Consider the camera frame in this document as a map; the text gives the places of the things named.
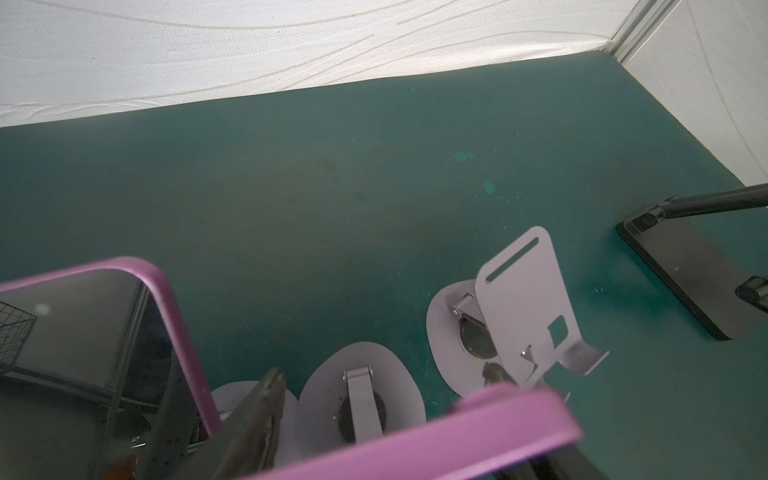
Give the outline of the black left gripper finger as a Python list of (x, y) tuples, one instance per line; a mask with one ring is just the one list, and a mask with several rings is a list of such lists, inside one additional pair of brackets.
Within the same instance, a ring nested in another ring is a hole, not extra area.
[(173, 474), (175, 479), (240, 479), (274, 467), (286, 380), (271, 369), (217, 432)]

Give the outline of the phone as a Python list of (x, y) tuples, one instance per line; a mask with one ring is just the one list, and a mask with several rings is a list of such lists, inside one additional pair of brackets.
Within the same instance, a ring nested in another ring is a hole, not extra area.
[(583, 431), (549, 389), (495, 384), (449, 413), (258, 479), (472, 479), (578, 442)]
[(166, 275), (117, 257), (1, 285), (1, 475), (165, 479), (221, 420)]

